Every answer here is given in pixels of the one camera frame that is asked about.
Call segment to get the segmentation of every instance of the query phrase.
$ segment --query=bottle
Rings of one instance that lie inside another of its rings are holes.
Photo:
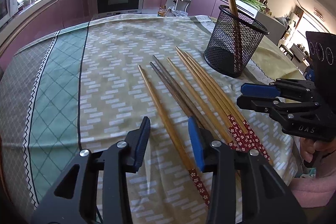
[[[166,16],[166,5],[164,5],[163,7],[160,7],[160,10],[157,12],[157,16],[158,17],[165,17]]]
[[[166,17],[174,17],[173,10],[171,8],[168,8],[165,16]]]

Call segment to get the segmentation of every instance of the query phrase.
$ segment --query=table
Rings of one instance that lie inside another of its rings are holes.
[[[170,57],[206,102],[175,46],[189,52],[233,102],[244,82],[303,79],[266,37],[239,78],[220,75],[206,64],[202,54],[214,26],[207,16],[119,15],[55,32],[22,48],[0,82],[3,171],[18,212],[30,219],[50,185],[80,149],[104,150],[123,140],[127,132],[139,127],[143,116],[148,116],[151,134],[143,165],[137,174],[127,175],[133,222],[204,223],[205,204],[163,128],[137,65],[146,70],[191,158],[187,117],[152,71],[152,55],[172,72],[165,60]],[[297,170],[291,154],[293,139],[267,114],[241,113],[273,159],[278,174],[289,184]],[[210,193],[212,174],[201,178]],[[237,192],[236,219],[240,221],[239,186]]]
[[[294,58],[294,55],[293,55],[293,53],[285,46],[285,45],[283,45],[283,44],[281,44],[280,46],[279,46],[279,48],[283,48],[285,51],[283,52],[285,55],[289,55],[290,57],[291,57],[291,61],[293,60],[293,58]]]

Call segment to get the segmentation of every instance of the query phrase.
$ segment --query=microwave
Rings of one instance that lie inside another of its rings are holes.
[[[18,12],[17,0],[0,0],[0,27]]]

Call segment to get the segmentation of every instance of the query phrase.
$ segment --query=black device with circles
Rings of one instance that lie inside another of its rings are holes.
[[[335,112],[336,93],[336,35],[323,32],[306,32],[310,58],[313,61],[315,86],[325,102]]]

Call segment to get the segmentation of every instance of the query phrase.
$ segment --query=human hand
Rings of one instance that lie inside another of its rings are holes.
[[[332,153],[335,150],[336,150],[336,139],[328,143],[322,141],[314,142],[313,140],[310,139],[300,138],[300,155],[307,162],[311,162],[315,151]]]

